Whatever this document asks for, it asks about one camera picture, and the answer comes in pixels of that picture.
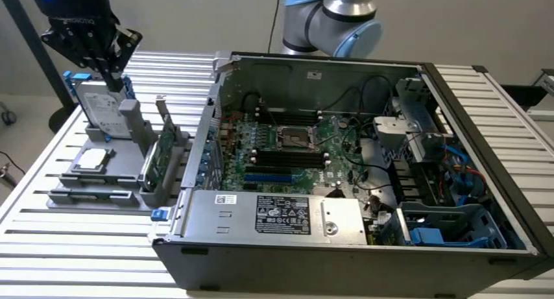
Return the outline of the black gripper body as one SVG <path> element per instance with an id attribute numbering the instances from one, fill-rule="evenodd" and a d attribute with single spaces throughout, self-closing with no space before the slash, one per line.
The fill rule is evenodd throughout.
<path id="1" fill-rule="evenodd" d="M 90 27 L 100 33 L 114 33 L 119 19 L 109 0 L 33 0 L 48 18 L 48 32 L 61 33 L 68 27 Z"/>

